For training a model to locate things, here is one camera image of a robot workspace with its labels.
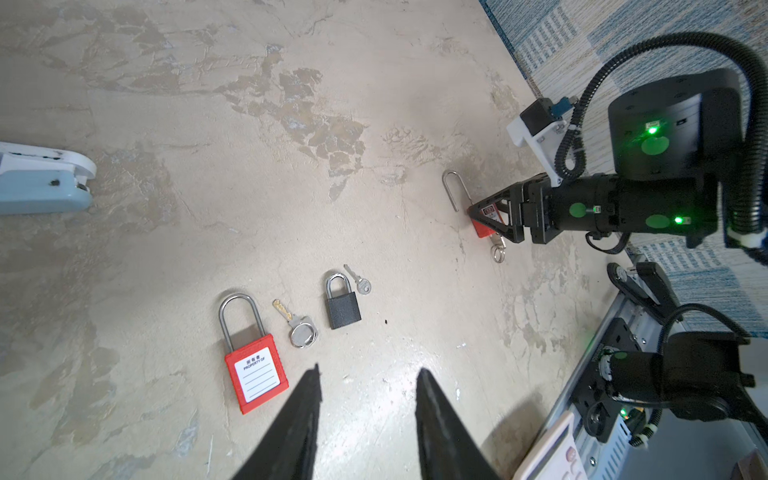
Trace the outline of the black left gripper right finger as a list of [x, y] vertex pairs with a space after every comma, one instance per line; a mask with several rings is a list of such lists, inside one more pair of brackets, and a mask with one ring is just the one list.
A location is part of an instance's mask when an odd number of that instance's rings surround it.
[[426, 368], [417, 376], [415, 416], [422, 479], [499, 479]]

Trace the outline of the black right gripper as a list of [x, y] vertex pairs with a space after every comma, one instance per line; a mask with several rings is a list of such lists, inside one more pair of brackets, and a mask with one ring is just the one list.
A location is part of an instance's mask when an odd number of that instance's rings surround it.
[[[502, 222], [485, 218], [480, 210], [490, 205], [499, 209]], [[564, 204], [556, 196], [547, 175], [535, 175], [528, 180], [516, 182], [499, 192], [473, 203], [467, 214], [512, 243], [525, 240], [525, 227], [530, 231], [532, 242], [547, 244], [564, 229]]]

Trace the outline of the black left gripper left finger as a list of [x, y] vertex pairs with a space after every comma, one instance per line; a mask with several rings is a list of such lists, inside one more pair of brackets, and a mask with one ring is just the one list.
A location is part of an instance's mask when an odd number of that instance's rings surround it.
[[233, 479], [311, 479], [322, 402], [319, 365], [308, 369]]

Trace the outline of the red padlock with key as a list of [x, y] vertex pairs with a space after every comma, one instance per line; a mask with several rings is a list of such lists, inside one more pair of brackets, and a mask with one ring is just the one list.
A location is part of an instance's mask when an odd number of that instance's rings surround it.
[[[235, 348], [226, 323], [226, 308], [235, 300], [246, 301], [253, 313], [259, 337]], [[226, 296], [219, 306], [218, 319], [228, 353], [224, 356], [230, 379], [243, 415], [272, 400], [289, 388], [289, 381], [272, 334], [268, 334], [254, 299], [243, 292]]]

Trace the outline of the small silver key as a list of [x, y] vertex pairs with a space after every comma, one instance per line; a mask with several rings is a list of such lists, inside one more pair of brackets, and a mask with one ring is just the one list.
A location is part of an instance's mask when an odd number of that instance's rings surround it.
[[310, 317], [294, 314], [279, 299], [274, 299], [272, 305], [286, 320], [290, 328], [289, 340], [295, 348], [308, 348], [317, 341], [319, 332]]

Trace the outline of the small black padlock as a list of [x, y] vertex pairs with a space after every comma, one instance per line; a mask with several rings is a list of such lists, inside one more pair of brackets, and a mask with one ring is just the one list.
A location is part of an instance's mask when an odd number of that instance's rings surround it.
[[[341, 280], [344, 292], [334, 295], [332, 285], [335, 280]], [[335, 272], [325, 280], [326, 307], [329, 324], [333, 330], [346, 327], [362, 320], [362, 314], [355, 292], [351, 288], [348, 277], [340, 272]]]

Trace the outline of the small black padlock key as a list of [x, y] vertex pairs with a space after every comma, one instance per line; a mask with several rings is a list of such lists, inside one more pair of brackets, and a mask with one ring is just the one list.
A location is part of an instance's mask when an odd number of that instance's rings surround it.
[[372, 292], [372, 284], [367, 278], [364, 278], [355, 273], [348, 264], [344, 264], [343, 267], [355, 281], [357, 290], [360, 294], [368, 295]]

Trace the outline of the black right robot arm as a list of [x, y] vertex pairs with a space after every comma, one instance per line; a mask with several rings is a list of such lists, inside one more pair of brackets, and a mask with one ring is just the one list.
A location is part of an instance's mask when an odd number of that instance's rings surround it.
[[[614, 170], [586, 174], [582, 126], [609, 75], [666, 47], [697, 47], [730, 61], [727, 68], [663, 78], [626, 92], [608, 109]], [[544, 245], [566, 231], [590, 246], [611, 234], [616, 250], [635, 233], [682, 237], [694, 248], [715, 232], [757, 263], [767, 260], [767, 67], [742, 42], [709, 32], [677, 32], [641, 41], [610, 58], [577, 100], [539, 99], [511, 126], [543, 172], [471, 204], [471, 221], [514, 243]], [[767, 429], [757, 401], [757, 369], [747, 369], [750, 333], [720, 311], [679, 304], [654, 264], [637, 267], [641, 286], [615, 286], [660, 325], [651, 352], [617, 340], [599, 350], [587, 376], [594, 400], [575, 399], [585, 426], [604, 440], [603, 425], [644, 414], [631, 435], [645, 447], [665, 411], [693, 421], [735, 419]]]

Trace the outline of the light blue stapler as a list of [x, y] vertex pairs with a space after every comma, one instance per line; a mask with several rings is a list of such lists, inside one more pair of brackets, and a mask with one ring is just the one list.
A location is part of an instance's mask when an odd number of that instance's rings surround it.
[[1, 214], [85, 210], [93, 200], [87, 182], [96, 174], [96, 164], [80, 153], [3, 142]]

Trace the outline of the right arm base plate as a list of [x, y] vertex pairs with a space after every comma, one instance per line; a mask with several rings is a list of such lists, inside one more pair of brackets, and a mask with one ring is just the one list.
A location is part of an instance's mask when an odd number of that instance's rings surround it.
[[627, 404], [651, 401], [650, 383], [642, 374], [633, 376], [630, 360], [646, 355], [621, 317], [613, 317], [603, 336], [593, 344], [584, 372], [570, 400], [581, 415], [586, 433], [607, 443], [621, 410]]

